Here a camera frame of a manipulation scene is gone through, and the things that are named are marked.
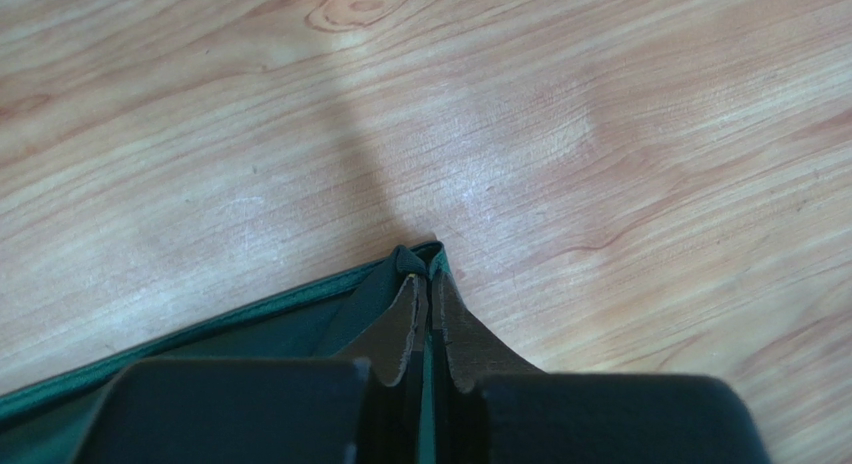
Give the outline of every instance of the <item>dark green fabric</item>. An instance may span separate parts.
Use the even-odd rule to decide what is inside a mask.
[[[393,302],[409,273],[448,271],[440,243],[287,291],[89,366],[0,397],[0,463],[67,461],[105,384],[151,356],[323,357],[351,342]]]

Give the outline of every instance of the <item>wooden table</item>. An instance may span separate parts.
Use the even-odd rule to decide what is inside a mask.
[[[0,393],[434,235],[850,462],[850,136],[852,0],[0,0]]]

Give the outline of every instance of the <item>wooden surface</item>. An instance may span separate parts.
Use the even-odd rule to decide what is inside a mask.
[[[432,235],[852,462],[852,0],[0,0],[0,393]]]

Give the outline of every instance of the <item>wood grain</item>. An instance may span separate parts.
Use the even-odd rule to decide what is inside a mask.
[[[0,0],[0,393],[432,235],[553,371],[852,462],[852,0]]]

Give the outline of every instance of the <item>green cloth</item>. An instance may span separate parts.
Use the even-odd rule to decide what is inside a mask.
[[[397,247],[386,259],[263,299],[161,339],[0,397],[0,463],[67,462],[107,389],[152,356],[326,357],[393,302],[405,276],[449,272],[443,245]]]

